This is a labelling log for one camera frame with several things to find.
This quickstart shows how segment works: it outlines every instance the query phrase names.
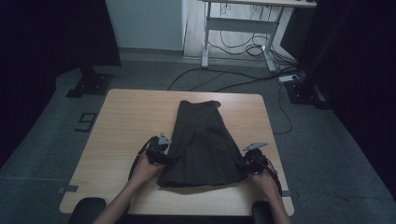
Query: wooden floor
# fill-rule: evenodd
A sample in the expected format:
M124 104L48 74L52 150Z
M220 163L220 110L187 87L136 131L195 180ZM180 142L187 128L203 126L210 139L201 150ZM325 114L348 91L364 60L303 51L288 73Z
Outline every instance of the wooden floor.
M202 57L202 46L205 39L205 10L207 10L207 4L201 1L188 1L189 13L188 13L188 27L186 32L186 40L184 47L184 56L186 57ZM274 21L279 11L279 7L262 7L259 6L248 6L248 5L236 5L236 4L212 4L211 16L213 17L229 17L237 19L253 19L259 20L262 14L262 20L267 20L268 16L270 21ZM283 50L279 44L282 36L285 32L286 26L289 22L289 18L292 12L292 8L285 7L280 24L278 26L276 37L274 39L273 46L279 53L290 56L285 50ZM263 34L255 34L255 36L265 36ZM252 40L248 41L253 34L249 33L237 33L237 32L220 32L210 31L209 43L214 46L218 46L222 49L226 49L231 53L244 52L246 46L253 44ZM244 43L248 43L243 47L239 48L228 48L227 46L239 46ZM265 45L265 39L263 37L255 37L254 42L256 44ZM253 49L253 54L260 53L259 49ZM253 57L247 53L231 55L224 52L221 49L209 46L209 58L216 59L236 59L236 60L249 60L249 61L263 61L263 56Z

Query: dark folded garment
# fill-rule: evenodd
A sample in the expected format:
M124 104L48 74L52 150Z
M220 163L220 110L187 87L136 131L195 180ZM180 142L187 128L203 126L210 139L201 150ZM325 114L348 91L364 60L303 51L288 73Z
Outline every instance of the dark folded garment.
M246 178L242 155L218 111L219 102L181 101L168 155L178 157L158 178L161 187L226 185Z

